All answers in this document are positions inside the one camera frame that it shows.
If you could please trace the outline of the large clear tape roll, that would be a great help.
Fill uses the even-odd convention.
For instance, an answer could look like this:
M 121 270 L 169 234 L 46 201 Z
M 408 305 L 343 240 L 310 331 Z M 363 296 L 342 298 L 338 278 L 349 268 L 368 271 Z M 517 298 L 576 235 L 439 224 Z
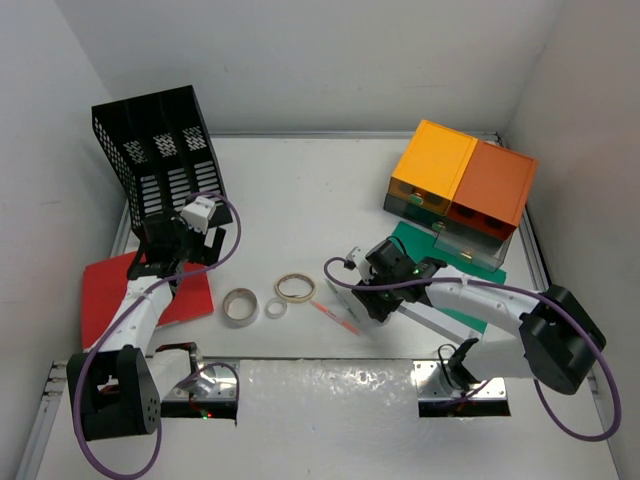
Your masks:
M 260 306 L 255 293 L 246 288 L 231 290 L 223 300 L 225 323 L 231 328 L 252 325 L 259 317 Z

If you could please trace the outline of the orange highlighter pen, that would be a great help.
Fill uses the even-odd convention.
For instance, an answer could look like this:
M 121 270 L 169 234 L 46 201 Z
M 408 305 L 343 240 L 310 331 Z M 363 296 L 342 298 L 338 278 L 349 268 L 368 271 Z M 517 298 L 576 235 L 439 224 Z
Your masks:
M 321 305 L 320 303 L 318 303 L 316 301 L 313 301 L 313 300 L 310 300 L 309 303 L 316 310 L 318 310 L 321 313 L 323 313 L 325 316 L 327 316 L 332 321 L 334 321 L 335 323 L 337 323 L 340 326 L 342 326 L 344 329 L 348 330 L 349 332 L 351 332 L 354 335 L 357 335 L 357 336 L 360 335 L 360 331 L 353 324 L 349 323 L 347 320 L 343 319 L 342 317 L 339 317 L 338 315 L 336 315 L 334 312 L 332 312 L 330 309 L 328 309 L 324 305 Z

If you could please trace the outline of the grey green pen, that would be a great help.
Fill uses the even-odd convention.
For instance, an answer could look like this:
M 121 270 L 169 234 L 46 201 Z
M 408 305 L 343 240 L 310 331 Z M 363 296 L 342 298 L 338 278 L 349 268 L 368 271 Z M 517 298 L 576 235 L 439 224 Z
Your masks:
M 327 287 L 331 290 L 331 292 L 334 294 L 334 296 L 337 298 L 337 300 L 344 307 L 344 309 L 349 313 L 350 317 L 356 322 L 358 326 L 361 326 L 362 321 L 357 315 L 357 312 L 354 306 L 349 301 L 349 297 L 347 295 L 346 290 L 342 287 L 338 287 L 335 283 L 330 281 L 328 278 L 324 278 L 324 282 L 327 285 Z

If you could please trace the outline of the small white tape roll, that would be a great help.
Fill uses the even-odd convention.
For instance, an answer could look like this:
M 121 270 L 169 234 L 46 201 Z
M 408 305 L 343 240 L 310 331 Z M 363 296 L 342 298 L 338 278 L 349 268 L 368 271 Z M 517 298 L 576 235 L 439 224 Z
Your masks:
M 288 309 L 288 303 L 280 297 L 271 298 L 265 306 L 265 315 L 269 319 L 280 319 L 286 313 Z

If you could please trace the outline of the left metal arm base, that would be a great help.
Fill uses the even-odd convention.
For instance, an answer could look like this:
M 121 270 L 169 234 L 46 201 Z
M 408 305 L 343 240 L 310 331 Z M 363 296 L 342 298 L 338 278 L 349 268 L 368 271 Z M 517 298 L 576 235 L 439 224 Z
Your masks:
M 195 370 L 175 386 L 201 401 L 239 399 L 240 362 L 231 359 L 203 359 Z

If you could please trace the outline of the right metal arm base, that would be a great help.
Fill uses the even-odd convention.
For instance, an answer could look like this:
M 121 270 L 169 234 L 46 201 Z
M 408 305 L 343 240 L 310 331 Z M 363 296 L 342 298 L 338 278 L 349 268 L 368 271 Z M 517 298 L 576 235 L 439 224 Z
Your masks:
M 411 378 L 419 401 L 444 402 L 462 396 L 461 391 L 454 390 L 446 382 L 438 360 L 414 360 Z M 501 378 L 472 384 L 470 391 L 476 391 L 471 397 L 476 401 L 503 401 L 508 398 L 505 381 Z

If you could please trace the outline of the beige masking tape roll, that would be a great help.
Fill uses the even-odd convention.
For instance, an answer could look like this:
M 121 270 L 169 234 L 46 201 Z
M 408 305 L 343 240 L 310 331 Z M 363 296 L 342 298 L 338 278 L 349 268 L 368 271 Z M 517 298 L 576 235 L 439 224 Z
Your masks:
M 313 299 L 317 287 L 315 281 L 303 273 L 287 273 L 274 283 L 276 295 L 287 303 L 301 304 Z

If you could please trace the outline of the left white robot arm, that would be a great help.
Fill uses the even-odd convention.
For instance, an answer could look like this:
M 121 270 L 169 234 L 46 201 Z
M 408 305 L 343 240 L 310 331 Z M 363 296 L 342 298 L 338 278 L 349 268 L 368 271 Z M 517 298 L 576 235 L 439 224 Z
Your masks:
M 160 424 L 161 401 L 192 371 L 186 349 L 145 358 L 152 334 L 174 301 L 185 266 L 209 267 L 226 234 L 201 201 L 143 222 L 143 238 L 126 271 L 126 290 L 106 331 L 67 364 L 74 429 L 85 441 L 148 435 Z

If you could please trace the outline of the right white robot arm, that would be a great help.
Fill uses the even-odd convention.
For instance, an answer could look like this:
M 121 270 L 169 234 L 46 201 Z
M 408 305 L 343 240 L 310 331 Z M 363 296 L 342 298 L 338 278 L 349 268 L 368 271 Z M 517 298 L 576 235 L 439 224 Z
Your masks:
M 346 266 L 361 279 L 353 295 L 379 322 L 407 304 L 464 314 L 507 333 L 507 338 L 466 339 L 444 366 L 455 389 L 494 377 L 532 378 L 565 395 L 577 392 L 606 339 L 576 297 L 553 285 L 517 293 L 463 274 L 433 257 L 414 261 L 386 239 L 369 252 L 353 248 Z

